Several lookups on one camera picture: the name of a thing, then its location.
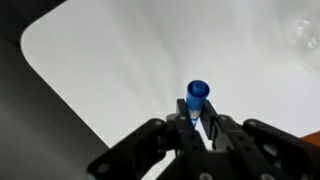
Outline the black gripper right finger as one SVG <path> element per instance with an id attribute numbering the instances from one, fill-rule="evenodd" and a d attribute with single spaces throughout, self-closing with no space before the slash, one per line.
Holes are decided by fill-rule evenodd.
<path id="1" fill-rule="evenodd" d="M 242 124 L 206 101 L 201 122 L 212 149 L 232 157 L 241 180 L 320 180 L 320 147 L 257 119 Z"/>

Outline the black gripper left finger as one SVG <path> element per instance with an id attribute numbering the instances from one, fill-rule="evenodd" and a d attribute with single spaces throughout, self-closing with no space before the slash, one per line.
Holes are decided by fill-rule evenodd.
<path id="1" fill-rule="evenodd" d="M 197 178 L 196 161 L 207 149 L 191 123 L 187 103 L 178 99 L 177 112 L 166 121 L 153 118 L 88 165 L 89 180 L 142 180 L 168 151 L 176 157 L 156 180 Z"/>

